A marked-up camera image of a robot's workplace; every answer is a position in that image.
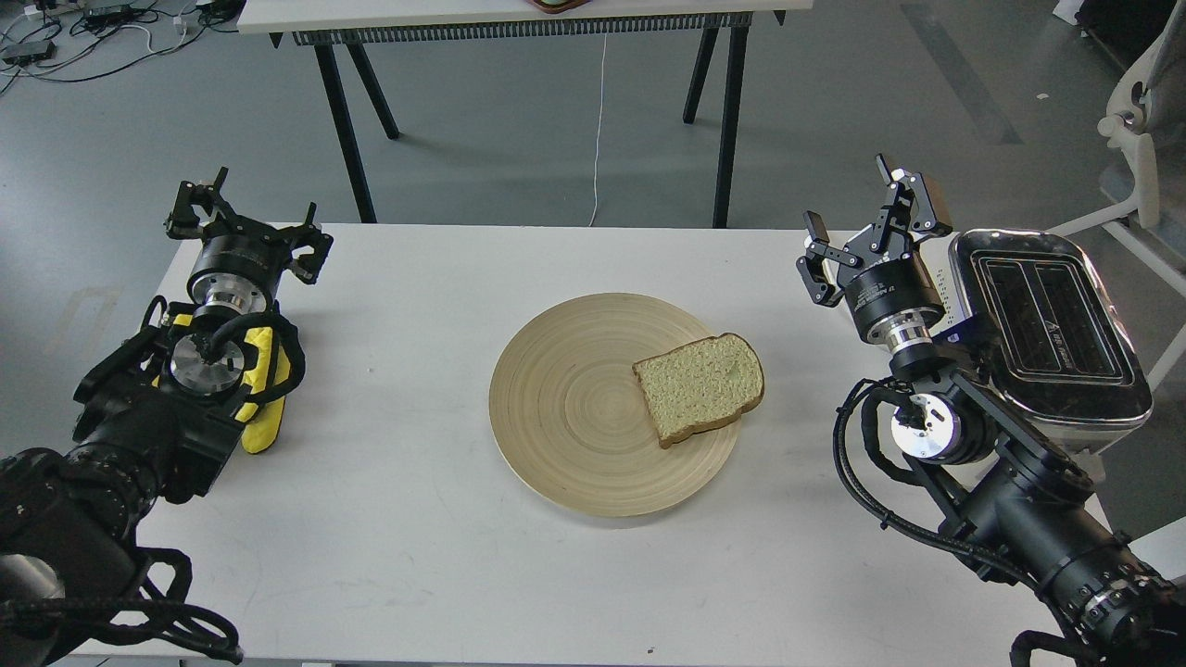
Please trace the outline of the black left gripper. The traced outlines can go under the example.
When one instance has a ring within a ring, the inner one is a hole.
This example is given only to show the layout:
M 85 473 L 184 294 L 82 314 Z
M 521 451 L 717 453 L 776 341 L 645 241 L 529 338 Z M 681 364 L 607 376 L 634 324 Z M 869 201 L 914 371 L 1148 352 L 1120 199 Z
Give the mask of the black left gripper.
M 219 169 L 212 182 L 181 182 L 165 231 L 173 240 L 202 240 L 186 285 L 199 307 L 272 309 L 283 272 L 304 284 L 318 282 L 334 237 L 315 222 L 317 207 L 308 207 L 299 225 L 274 228 L 259 220 L 212 222 L 204 229 L 196 211 L 213 216 L 229 169 Z

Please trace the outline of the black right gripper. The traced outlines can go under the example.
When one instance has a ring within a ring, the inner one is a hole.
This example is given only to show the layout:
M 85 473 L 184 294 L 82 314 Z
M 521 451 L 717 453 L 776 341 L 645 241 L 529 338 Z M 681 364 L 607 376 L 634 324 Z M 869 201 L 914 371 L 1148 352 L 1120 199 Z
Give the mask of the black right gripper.
M 874 223 L 837 250 L 825 221 L 805 211 L 806 244 L 796 267 L 820 307 L 834 309 L 842 292 L 857 336 L 868 345 L 927 345 L 930 328 L 945 311 L 918 249 L 927 239 L 954 233 L 952 215 L 927 176 L 893 166 L 886 155 L 874 160 L 886 186 Z M 827 260 L 839 263 L 836 282 L 825 273 Z

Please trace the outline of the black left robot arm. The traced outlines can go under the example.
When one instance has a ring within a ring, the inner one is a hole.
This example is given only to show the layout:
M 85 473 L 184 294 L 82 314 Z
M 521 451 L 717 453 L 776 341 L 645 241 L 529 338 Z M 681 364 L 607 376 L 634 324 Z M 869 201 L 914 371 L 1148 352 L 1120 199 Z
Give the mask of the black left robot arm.
M 278 286 L 285 271 L 317 282 L 332 236 L 315 207 L 283 228 L 237 214 L 227 173 L 179 185 L 165 231 L 199 244 L 187 300 L 157 296 L 138 333 L 81 380 L 71 452 L 4 459 L 5 666 L 45 666 L 89 641 L 243 659 L 232 622 L 187 602 L 191 559 L 139 545 L 138 526 L 160 501 L 206 495 L 250 436 L 275 436 L 308 367 Z

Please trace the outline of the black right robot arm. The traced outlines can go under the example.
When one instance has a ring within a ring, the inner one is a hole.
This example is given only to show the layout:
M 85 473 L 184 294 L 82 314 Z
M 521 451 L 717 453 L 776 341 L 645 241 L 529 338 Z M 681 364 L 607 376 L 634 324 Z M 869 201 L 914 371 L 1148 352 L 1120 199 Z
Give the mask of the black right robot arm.
M 876 155 L 876 220 L 833 246 L 806 211 L 797 269 L 844 304 L 890 376 L 852 388 L 833 428 L 843 488 L 882 529 L 1029 587 L 1059 633 L 1020 633 L 1077 666 L 1181 666 L 1182 587 L 1086 510 L 1077 460 L 1131 434 L 1153 390 L 1093 263 L 1047 231 L 954 231 L 927 177 Z

